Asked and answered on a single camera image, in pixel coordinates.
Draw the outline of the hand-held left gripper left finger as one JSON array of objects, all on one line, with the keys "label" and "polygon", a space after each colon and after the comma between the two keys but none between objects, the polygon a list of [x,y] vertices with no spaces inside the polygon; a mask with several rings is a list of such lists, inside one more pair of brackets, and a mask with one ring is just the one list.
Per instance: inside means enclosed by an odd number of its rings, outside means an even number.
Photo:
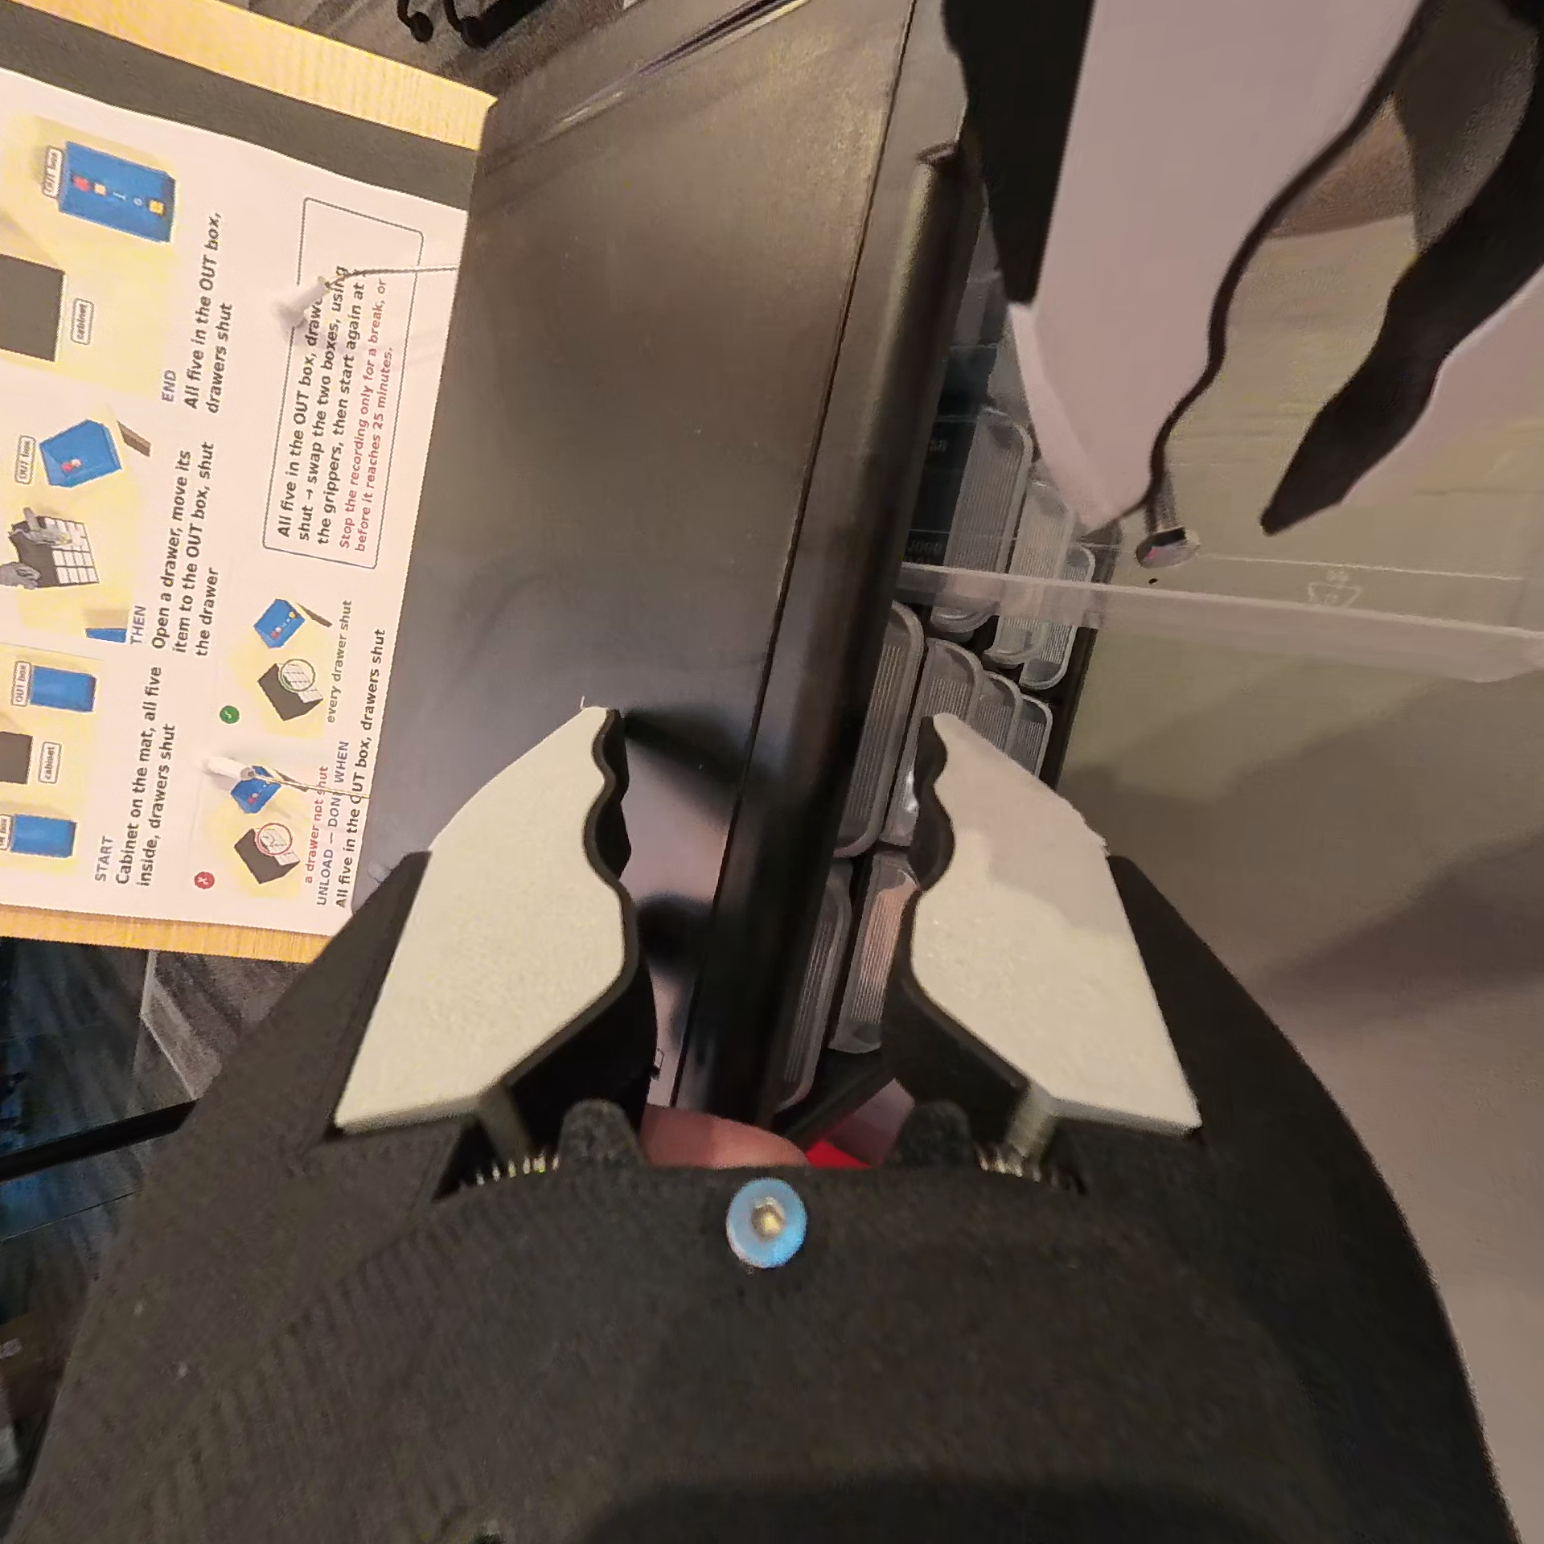
[{"label": "hand-held left gripper left finger", "polygon": [[554,1134],[591,1099],[641,1117],[657,1021],[622,884],[626,786],[622,715],[586,705],[411,856],[341,1132],[477,1113],[501,1134]]}]

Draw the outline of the array of clear cabinet drawers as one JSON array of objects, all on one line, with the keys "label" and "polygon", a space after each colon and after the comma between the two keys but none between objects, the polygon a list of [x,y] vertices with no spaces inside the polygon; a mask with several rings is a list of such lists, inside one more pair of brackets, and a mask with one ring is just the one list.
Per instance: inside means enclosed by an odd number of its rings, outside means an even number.
[{"label": "array of clear cabinet drawers", "polygon": [[[1093,555],[1043,472],[1012,341],[988,259],[955,314],[902,556],[1030,580],[1087,578]],[[1052,727],[1047,692],[1069,645],[1065,624],[1001,619],[988,604],[891,604],[777,1088],[780,1112],[813,1091],[823,1055],[880,1047],[900,920],[916,893],[909,847],[920,722],[964,720],[1040,771]]]}]

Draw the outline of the clear plastic drawer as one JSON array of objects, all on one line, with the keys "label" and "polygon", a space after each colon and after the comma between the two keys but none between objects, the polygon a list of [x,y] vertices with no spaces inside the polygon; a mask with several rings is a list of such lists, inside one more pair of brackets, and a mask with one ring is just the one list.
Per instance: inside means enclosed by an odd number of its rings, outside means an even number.
[{"label": "clear plastic drawer", "polygon": [[984,612],[1006,623],[1058,623],[1124,632],[1163,643],[1277,652],[1330,663],[1387,667],[1448,681],[1492,683],[1539,676],[1539,612],[1530,626],[1420,615],[1365,606],[1372,567],[1313,567],[1295,595],[1198,588],[1201,578],[1242,577],[1245,562],[1198,556],[1146,571],[1093,545],[1093,573],[1065,577],[1069,542],[1049,553],[1012,553],[994,567],[904,562],[902,601],[946,612]]}]

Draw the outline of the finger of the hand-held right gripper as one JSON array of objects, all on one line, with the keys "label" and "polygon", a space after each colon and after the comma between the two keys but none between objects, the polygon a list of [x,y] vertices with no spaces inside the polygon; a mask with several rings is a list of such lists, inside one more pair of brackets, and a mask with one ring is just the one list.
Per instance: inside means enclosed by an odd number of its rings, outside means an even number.
[{"label": "finger of the hand-held right gripper", "polygon": [[1367,354],[1286,463],[1266,534],[1345,501],[1415,433],[1459,347],[1539,277],[1539,44],[1539,1],[1422,5],[1391,88],[1415,257]]},{"label": "finger of the hand-held right gripper", "polygon": [[1418,3],[1091,3],[1034,295],[1008,308],[1043,463],[1137,569],[1199,540],[1174,426],[1222,367],[1260,248],[1352,259],[1361,301],[1415,253],[1409,152],[1383,104]]}]

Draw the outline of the black drawer cabinet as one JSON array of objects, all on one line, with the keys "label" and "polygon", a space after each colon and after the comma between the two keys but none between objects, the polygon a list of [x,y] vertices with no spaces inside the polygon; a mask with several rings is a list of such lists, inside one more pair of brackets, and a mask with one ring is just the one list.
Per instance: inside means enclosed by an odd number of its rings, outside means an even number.
[{"label": "black drawer cabinet", "polygon": [[475,156],[358,896],[622,716],[661,1089],[767,1117],[900,564],[1056,575],[944,3],[639,3]]}]

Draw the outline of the printed instruction sheet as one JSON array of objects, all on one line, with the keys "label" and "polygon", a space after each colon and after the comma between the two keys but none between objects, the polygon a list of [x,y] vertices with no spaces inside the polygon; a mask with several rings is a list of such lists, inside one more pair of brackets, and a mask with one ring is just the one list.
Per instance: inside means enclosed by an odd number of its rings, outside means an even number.
[{"label": "printed instruction sheet", "polygon": [[361,869],[466,196],[3,45],[3,904],[325,937]]}]

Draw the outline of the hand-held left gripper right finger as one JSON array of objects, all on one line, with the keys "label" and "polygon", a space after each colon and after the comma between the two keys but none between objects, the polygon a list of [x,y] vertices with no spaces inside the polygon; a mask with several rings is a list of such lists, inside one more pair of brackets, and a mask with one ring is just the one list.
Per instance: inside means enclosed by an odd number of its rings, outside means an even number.
[{"label": "hand-held left gripper right finger", "polygon": [[1185,1139],[1201,1112],[1104,839],[951,713],[918,726],[885,1062],[972,1141],[1065,1124]]}]

